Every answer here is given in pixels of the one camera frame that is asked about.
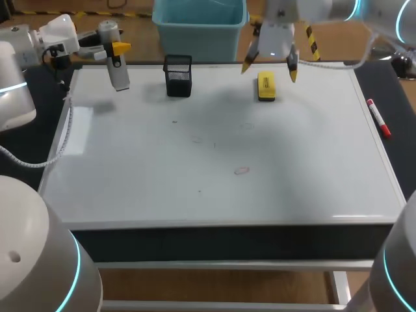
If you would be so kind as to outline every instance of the yellow black tape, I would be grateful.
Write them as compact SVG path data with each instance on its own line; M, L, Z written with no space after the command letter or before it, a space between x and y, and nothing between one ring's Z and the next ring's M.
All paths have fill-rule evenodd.
M304 23L304 26L306 30L307 41L309 42L309 46L311 47L313 60L318 61L320 60L320 54L318 51L317 41L315 40L315 36L313 35L312 27L307 23Z
M151 18L151 13L114 13L114 12L101 12L101 11L14 11L13 15L62 15L68 14L76 16L78 18L82 16L108 16L112 18Z

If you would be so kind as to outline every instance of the black mat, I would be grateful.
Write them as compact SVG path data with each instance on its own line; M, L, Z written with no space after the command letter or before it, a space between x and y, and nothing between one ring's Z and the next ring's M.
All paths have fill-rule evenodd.
M416 189L416 116L388 62L356 70L366 99L372 98L392 132L383 140L398 182L408 199ZM64 75L68 83L72 71ZM26 79L38 116L0 134L0 145L24 161L45 161L55 135L64 94L43 68ZM0 174L37 189L43 169L25 169L0 155ZM76 231L94 261L372 259L391 225L203 227Z

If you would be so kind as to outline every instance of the yellow cap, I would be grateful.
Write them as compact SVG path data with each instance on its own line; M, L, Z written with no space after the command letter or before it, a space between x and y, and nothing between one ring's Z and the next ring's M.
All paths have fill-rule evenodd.
M118 57L131 49L131 44L125 42L113 42L112 43L112 52L115 57Z

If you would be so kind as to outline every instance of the yellow sponge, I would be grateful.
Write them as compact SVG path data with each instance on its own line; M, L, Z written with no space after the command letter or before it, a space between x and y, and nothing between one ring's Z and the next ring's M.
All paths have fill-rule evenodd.
M273 71L261 71L257 76L259 86L259 101L272 102L276 98L276 85L274 84Z

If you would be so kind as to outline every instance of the cable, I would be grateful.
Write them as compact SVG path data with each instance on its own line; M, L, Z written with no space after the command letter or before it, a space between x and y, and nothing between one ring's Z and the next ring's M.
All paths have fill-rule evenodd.
M53 164L55 161L57 161L58 159L60 159L61 156L64 154L64 151L65 151L65 148L66 148L66 144L68 143L68 139L70 137L71 128L72 128L72 118L73 118L72 95L70 94L70 89L65 85L65 82L62 81L62 80L60 81L57 78L57 70L55 70L55 72L53 72L49 68L49 66L47 65L47 63L45 62L45 56L46 56L46 53L49 50L50 50L50 48L47 48L42 53L42 64L45 66L45 68L47 69L47 71L53 76L55 82L58 83L60 85L60 87L67 92L66 93L66 97L64 97L63 100L68 100L68 102L70 104L69 117L68 117L68 128L66 130L64 142L62 143L62 146L59 149L59 151L56 154L56 156L53 157L49 161L40 162L38 164L32 164L32 163L29 163L29 162L21 161L16 156L14 156L8 149L0 146L0 152L1 153L5 154L9 159L11 159L12 161L14 161L16 164L19 164L20 166L27 167L27 168L43 168L43 167L46 167L49 164Z
M117 6L111 6L110 5L110 0L107 0L107 8L110 8L110 9L116 9L116 8L123 8L123 7L125 7L127 5L127 0L124 0L124 2L123 2L123 4L122 5L117 5Z
M66 95L66 97L64 99L67 99L69 101L69 103L70 103L70 113L69 113L69 118L68 118L68 128L66 130L64 142L62 143L62 146L61 146L59 152L57 153L57 155L55 157L53 157L49 161L40 162L38 164L31 164L29 162L21 161L16 156L14 156L8 149L6 149L6 148L4 148L2 146L0 146L0 151L3 154L5 154L9 159L11 159L12 161L14 161L16 164L19 164L20 166L27 167L27 168L43 168L43 167L46 167L49 164L53 164L55 161L57 161L58 159L60 159L61 156L63 155L64 151L65 151L66 144L68 143L68 139L70 137L71 127L72 127L72 118L73 118L72 95L68 92L68 94Z
M371 53L372 44L377 39L377 37L378 37L378 33L373 32L371 34L369 41L367 42L367 45L365 47L364 55L357 64L347 65L347 66L334 66L334 65L325 65L323 63L308 62L306 60L299 60L299 64L312 66L312 67L318 67L318 68L324 68L326 70L355 70L361 67L365 63L365 61L367 60L368 56Z

